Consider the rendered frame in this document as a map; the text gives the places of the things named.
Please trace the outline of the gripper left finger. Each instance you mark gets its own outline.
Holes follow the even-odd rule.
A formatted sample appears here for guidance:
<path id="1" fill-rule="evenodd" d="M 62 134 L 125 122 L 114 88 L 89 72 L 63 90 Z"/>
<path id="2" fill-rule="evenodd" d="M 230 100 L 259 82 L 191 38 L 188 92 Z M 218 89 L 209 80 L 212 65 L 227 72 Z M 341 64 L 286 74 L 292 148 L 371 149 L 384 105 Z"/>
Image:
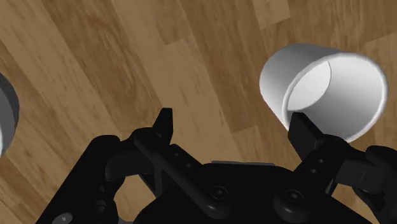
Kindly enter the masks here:
<path id="1" fill-rule="evenodd" d="M 176 144 L 172 109 L 125 139 L 94 138 L 35 224 L 211 224 L 232 215 L 229 191 Z M 139 176 L 155 199 L 132 221 L 120 218 L 115 195 Z"/>

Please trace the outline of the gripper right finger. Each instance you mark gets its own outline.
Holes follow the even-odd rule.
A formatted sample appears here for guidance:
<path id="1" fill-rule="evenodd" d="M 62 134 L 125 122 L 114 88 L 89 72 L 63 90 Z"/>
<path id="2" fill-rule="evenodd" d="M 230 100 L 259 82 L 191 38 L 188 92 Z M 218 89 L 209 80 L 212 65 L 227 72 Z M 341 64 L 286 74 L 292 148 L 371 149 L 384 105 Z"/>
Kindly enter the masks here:
<path id="1" fill-rule="evenodd" d="M 297 112 L 288 139 L 302 161 L 274 195 L 280 218 L 292 224 L 370 224 L 333 198 L 336 186 L 345 185 L 380 224 L 397 224 L 397 150 L 374 145 L 359 151 Z"/>

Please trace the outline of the white cup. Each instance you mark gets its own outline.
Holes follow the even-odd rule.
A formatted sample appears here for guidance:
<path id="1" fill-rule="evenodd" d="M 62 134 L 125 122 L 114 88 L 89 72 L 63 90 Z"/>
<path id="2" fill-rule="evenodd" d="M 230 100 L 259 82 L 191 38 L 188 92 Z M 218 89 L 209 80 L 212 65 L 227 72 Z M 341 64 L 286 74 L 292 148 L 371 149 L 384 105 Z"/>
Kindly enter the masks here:
<path id="1" fill-rule="evenodd" d="M 379 119 L 387 81 L 367 56 L 308 43 L 276 51 L 259 79 L 263 100 L 286 129 L 294 112 L 305 113 L 325 134 L 348 143 Z"/>

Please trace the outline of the grey round bowl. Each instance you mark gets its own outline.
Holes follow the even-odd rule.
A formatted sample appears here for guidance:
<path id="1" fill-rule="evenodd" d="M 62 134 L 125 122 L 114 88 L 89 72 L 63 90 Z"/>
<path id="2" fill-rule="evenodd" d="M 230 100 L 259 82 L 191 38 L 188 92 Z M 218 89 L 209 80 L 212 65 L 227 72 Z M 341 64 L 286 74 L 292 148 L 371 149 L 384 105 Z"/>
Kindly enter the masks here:
<path id="1" fill-rule="evenodd" d="M 12 84 L 0 73 L 0 157 L 14 138 L 19 120 L 19 101 Z"/>

